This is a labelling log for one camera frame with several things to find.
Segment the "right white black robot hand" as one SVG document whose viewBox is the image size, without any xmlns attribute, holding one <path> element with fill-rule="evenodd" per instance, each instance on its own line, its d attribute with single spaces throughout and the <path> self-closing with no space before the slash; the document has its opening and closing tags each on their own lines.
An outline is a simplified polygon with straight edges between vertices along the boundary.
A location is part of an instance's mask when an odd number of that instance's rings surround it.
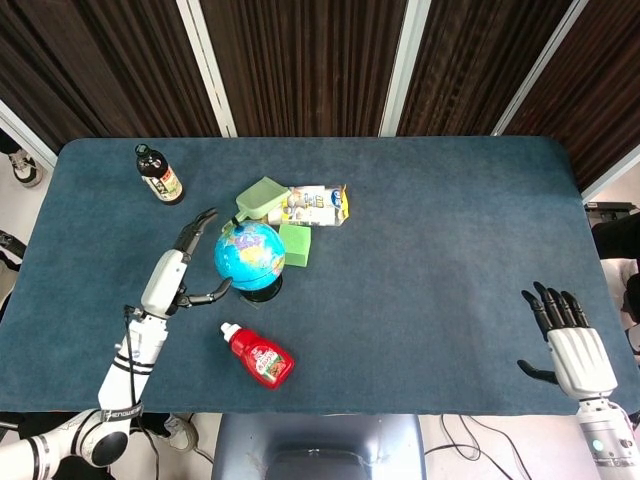
<svg viewBox="0 0 640 480">
<path fill-rule="evenodd" d="M 523 290 L 554 368 L 541 370 L 524 359 L 517 361 L 528 377 L 557 385 L 578 402 L 608 398 L 618 382 L 603 341 L 578 300 L 567 291 L 533 283 L 534 292 Z"/>
</svg>

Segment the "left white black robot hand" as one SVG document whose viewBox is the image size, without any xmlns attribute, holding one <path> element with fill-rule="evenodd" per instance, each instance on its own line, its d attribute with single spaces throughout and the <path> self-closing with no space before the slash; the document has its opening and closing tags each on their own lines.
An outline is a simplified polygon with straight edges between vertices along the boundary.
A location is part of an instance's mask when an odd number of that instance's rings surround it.
<svg viewBox="0 0 640 480">
<path fill-rule="evenodd" d="M 225 278 L 218 288 L 210 293 L 187 294 L 184 277 L 196 247 L 206 226 L 218 216 L 216 208 L 197 215 L 185 225 L 173 247 L 158 260 L 141 296 L 141 307 L 145 315 L 168 319 L 179 308 L 209 305 L 220 300 L 230 289 L 232 278 Z"/>
</svg>

